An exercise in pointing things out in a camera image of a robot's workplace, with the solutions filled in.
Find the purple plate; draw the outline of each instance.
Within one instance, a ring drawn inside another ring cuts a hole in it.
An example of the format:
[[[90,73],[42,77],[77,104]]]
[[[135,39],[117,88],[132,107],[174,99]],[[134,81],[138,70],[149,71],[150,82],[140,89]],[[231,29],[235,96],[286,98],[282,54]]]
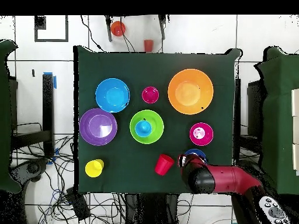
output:
[[[108,144],[116,135],[115,117],[100,108],[88,110],[80,119],[80,134],[87,143],[102,146]]]

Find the magenta bowl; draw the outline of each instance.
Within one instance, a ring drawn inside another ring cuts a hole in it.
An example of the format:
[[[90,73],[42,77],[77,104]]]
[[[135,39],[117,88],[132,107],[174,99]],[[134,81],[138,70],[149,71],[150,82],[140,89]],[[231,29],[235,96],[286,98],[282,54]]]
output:
[[[155,103],[159,99],[159,91],[152,86],[146,87],[142,91],[142,98],[148,104]]]
[[[190,129],[191,141],[198,145],[208,145],[213,140],[213,129],[206,123],[197,123]]]

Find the blue tape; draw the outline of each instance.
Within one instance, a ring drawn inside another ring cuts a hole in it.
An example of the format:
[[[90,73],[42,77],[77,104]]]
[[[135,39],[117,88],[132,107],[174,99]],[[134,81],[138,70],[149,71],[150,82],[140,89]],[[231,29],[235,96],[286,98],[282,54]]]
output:
[[[53,86],[56,89],[56,76],[53,77]]]
[[[55,155],[59,155],[59,148],[55,149],[54,154]],[[50,162],[48,162],[47,165],[52,165],[53,164],[52,161],[55,162],[56,161],[56,157],[52,157],[52,160]]]
[[[44,72],[44,75],[53,75],[53,73],[52,72]],[[53,76],[53,87],[55,89],[57,88],[56,76]]]

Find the green bowl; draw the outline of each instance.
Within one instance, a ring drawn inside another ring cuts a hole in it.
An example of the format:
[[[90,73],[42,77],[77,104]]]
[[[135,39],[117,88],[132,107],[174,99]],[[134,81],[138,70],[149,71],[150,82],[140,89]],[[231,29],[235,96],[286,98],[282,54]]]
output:
[[[152,132],[149,136],[142,138],[137,135],[135,132],[136,124],[141,120],[146,120],[151,124]],[[143,110],[136,113],[130,121],[130,132],[132,137],[137,141],[141,142],[142,144],[152,144],[159,140],[162,136],[164,130],[164,123],[162,118],[158,113],[151,110]]]

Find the dark green tablecloth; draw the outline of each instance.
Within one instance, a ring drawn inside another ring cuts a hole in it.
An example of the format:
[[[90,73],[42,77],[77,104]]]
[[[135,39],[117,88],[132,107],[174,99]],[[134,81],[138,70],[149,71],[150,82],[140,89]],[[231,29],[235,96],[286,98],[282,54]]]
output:
[[[113,114],[118,130],[109,144],[93,146],[79,134],[79,191],[187,192],[176,166],[163,177],[155,174],[154,167],[161,153],[176,160],[179,154],[190,148],[200,148],[210,163],[231,165],[234,63],[240,53],[238,49],[216,55],[96,53],[78,47],[80,118],[87,110],[97,107],[95,90],[102,80],[119,78],[127,84],[131,94],[128,106]],[[203,71],[214,86],[211,104],[195,115],[176,111],[167,95],[172,77],[187,68]],[[147,104],[141,98],[141,92],[147,86],[155,86],[159,90],[159,100],[154,104]],[[150,145],[135,141],[129,130],[132,116],[144,109],[160,114],[165,126],[162,137]],[[214,130],[214,139],[207,146],[196,146],[189,138],[189,130],[197,122],[208,123]],[[99,177],[90,178],[85,174],[85,165],[94,159],[102,159],[105,167]]]
[[[258,68],[268,92],[263,104],[262,167],[279,194],[299,194],[299,176],[293,170],[291,112],[291,90],[299,88],[299,55],[271,47]]]
[[[9,175],[11,164],[12,114],[9,91],[9,70],[6,64],[8,55],[16,49],[11,40],[0,40],[0,190],[18,193],[20,185]]]

